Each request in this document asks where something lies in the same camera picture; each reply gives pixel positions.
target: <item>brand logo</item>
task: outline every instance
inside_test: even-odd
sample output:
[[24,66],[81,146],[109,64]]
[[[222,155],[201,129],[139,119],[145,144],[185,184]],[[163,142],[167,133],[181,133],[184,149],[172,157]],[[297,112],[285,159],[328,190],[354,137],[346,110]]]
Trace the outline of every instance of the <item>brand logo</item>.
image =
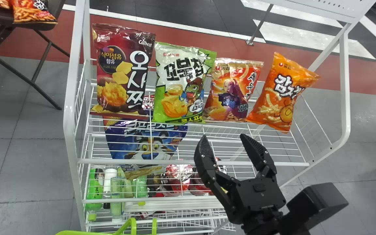
[[100,41],[108,41],[108,40],[109,40],[109,36],[100,35]]
[[176,56],[176,57],[179,57],[179,54],[178,53],[166,53],[166,52],[163,52],[163,55],[162,55],[163,57],[165,57],[165,56]]
[[139,44],[140,44],[140,45],[144,45],[144,46],[148,46],[148,47],[152,47],[152,44],[146,42],[145,39],[141,39],[141,40],[139,40]]

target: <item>green snack bag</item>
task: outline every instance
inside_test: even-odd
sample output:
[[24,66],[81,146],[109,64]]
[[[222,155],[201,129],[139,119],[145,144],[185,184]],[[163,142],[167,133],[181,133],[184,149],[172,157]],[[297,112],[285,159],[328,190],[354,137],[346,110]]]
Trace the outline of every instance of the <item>green snack bag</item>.
[[155,42],[156,91],[152,122],[203,121],[204,80],[216,52]]

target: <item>potato chip image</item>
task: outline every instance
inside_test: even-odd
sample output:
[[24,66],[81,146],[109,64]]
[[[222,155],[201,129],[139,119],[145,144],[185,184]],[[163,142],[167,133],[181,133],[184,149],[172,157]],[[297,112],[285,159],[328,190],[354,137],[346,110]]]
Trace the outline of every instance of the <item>potato chip image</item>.
[[161,101],[163,111],[170,118],[179,118],[188,112],[188,107],[184,101],[179,100],[177,95],[168,95]]
[[122,71],[124,74],[128,74],[130,73],[130,71],[132,70],[132,67],[133,67],[133,64],[132,63],[129,63],[129,62],[121,62],[117,68],[115,69],[115,71],[117,72],[120,72]]
[[112,74],[112,80],[117,84],[126,84],[129,82],[129,77],[123,71],[120,71]]
[[172,84],[170,85],[166,91],[169,95],[182,95],[183,89],[181,84]]

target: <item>red snack bag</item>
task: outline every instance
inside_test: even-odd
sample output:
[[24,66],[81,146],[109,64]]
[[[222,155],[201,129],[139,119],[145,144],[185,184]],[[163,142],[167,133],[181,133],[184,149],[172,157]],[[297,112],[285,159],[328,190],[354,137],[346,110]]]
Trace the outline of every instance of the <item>red snack bag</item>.
[[57,24],[47,4],[48,0],[12,0],[14,23]]
[[163,185],[160,189],[165,196],[179,196],[182,191],[188,189],[191,175],[193,173],[191,165],[168,165],[163,174]]
[[263,65],[260,61],[215,59],[204,120],[246,122],[247,101],[255,90]]
[[148,64],[156,34],[113,24],[92,24],[97,49],[96,113],[145,114]]
[[295,101],[319,77],[316,73],[275,52],[272,68],[262,93],[246,120],[288,132],[292,124]]

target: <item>anime girl illustration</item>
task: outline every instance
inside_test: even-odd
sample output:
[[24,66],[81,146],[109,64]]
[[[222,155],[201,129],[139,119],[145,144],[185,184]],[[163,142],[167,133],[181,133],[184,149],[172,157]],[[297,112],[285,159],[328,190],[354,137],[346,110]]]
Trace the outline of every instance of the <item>anime girl illustration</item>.
[[224,120],[232,112],[233,115],[239,118],[245,118],[249,106],[237,81],[232,78],[226,79],[222,88],[215,84],[213,85],[222,92],[221,94],[217,94],[214,91],[211,92],[213,97],[218,97],[222,108],[212,110],[210,116],[216,120]]

